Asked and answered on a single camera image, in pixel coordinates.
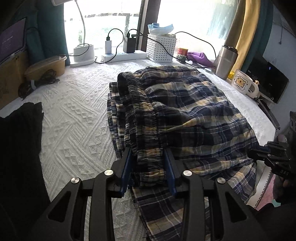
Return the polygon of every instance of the pink fabric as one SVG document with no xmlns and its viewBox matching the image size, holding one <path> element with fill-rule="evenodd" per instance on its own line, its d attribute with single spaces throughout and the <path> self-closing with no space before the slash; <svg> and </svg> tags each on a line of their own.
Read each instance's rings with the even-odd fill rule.
<svg viewBox="0 0 296 241">
<path fill-rule="evenodd" d="M 256 207 L 256 210 L 260 210 L 263 206 L 265 206 L 266 204 L 270 203 L 273 198 L 274 195 L 272 193 L 273 187 L 274 187 L 274 179 L 275 179 L 275 175 L 272 176 L 265 193 L 263 194 L 263 197 L 261 198 L 258 206 Z"/>
</svg>

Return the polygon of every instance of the laptop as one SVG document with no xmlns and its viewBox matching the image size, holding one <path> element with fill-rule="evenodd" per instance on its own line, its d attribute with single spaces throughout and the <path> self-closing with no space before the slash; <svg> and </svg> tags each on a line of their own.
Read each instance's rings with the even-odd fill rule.
<svg viewBox="0 0 296 241">
<path fill-rule="evenodd" d="M 23 18 L 0 34 L 0 64 L 25 49 L 25 25 L 26 18 Z"/>
</svg>

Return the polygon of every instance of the bed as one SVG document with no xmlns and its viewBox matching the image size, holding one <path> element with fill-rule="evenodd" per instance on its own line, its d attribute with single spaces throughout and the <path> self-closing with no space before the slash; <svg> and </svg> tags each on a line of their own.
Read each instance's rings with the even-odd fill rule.
<svg viewBox="0 0 296 241">
<path fill-rule="evenodd" d="M 93 178 L 111 167 L 116 155 L 107 123 L 109 83 L 116 82 L 117 75 L 121 72 L 134 72 L 157 65 L 159 64 L 149 60 L 134 60 L 66 67 L 59 83 L 42 86 L 25 100 L 18 98 L 0 110 L 0 116 L 6 117 L 25 102 L 42 102 L 44 119 L 40 160 L 50 200 L 54 199 L 72 177 L 78 176 L 82 180 Z M 274 139 L 274 126 L 252 99 L 207 70 L 200 71 L 246 117 L 260 145 Z M 261 177 L 268 178 L 268 175 L 262 175 L 268 172 L 270 170 L 259 161 L 256 184 Z M 250 200 L 252 204 L 256 203 L 256 198 Z M 130 193 L 126 192 L 122 199 L 113 199 L 112 207 L 116 240 L 142 240 L 145 229 Z M 88 205 L 85 240 L 88 240 L 89 211 Z"/>
</svg>

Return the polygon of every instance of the purple cloth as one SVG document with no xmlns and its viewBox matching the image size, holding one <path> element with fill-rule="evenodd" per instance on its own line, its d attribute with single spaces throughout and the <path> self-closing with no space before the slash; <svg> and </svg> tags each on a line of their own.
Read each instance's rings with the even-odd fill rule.
<svg viewBox="0 0 296 241">
<path fill-rule="evenodd" d="M 198 64 L 202 64 L 207 67 L 213 67 L 214 64 L 205 56 L 203 52 L 188 52 L 187 59 L 192 60 L 193 62 L 197 62 Z"/>
</svg>

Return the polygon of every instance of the white charger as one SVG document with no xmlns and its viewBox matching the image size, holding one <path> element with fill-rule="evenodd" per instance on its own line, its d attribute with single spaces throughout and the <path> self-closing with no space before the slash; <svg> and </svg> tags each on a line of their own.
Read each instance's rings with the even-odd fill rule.
<svg viewBox="0 0 296 241">
<path fill-rule="evenodd" d="M 105 54 L 112 53 L 112 41 L 106 40 L 105 41 Z"/>
</svg>

